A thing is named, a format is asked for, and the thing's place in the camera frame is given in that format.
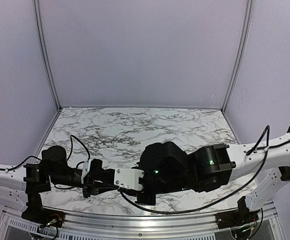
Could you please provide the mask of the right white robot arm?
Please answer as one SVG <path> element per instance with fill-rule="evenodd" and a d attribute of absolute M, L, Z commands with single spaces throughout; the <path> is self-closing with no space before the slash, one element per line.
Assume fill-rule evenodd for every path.
<path fill-rule="evenodd" d="M 239 199 L 232 219 L 243 224 L 279 189 L 290 183 L 290 127 L 285 135 L 270 139 L 266 127 L 252 144 L 212 144 L 187 154 L 175 143 L 154 143 L 145 148 L 138 168 L 144 171 L 135 205 L 147 211 L 156 195 L 186 190 L 210 192 L 245 175 L 269 174 L 255 190 Z"/>

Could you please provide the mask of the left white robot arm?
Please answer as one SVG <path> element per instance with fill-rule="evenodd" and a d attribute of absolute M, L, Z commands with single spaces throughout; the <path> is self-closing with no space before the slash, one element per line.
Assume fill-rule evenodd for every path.
<path fill-rule="evenodd" d="M 26 163 L 19 166 L 0 167 L 0 187 L 17 192 L 25 192 L 27 201 L 20 210 L 21 217 L 36 223 L 47 223 L 54 219 L 62 222 L 62 211 L 44 208 L 40 193 L 51 190 L 51 185 L 65 185 L 81 188 L 83 197 L 98 195 L 116 190 L 113 169 L 103 169 L 99 159 L 87 160 L 87 167 L 80 170 L 67 163 L 66 150 L 61 146 L 52 146 L 42 151 L 39 163 Z"/>

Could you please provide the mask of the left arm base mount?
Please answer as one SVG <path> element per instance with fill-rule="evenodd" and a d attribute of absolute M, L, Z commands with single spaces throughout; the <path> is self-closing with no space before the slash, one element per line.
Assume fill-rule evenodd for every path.
<path fill-rule="evenodd" d="M 21 217 L 25 220 L 40 224 L 46 227 L 50 223 L 53 227 L 62 227 L 65 213 L 62 211 L 52 210 L 48 208 L 33 208 L 28 207 L 22 214 Z"/>

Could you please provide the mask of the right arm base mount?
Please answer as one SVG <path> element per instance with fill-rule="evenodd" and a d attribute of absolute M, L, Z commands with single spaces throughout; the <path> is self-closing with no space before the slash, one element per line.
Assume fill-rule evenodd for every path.
<path fill-rule="evenodd" d="M 258 212 L 240 212 L 238 209 L 225 212 L 219 212 L 215 215 L 218 229 L 240 227 L 259 219 Z"/>

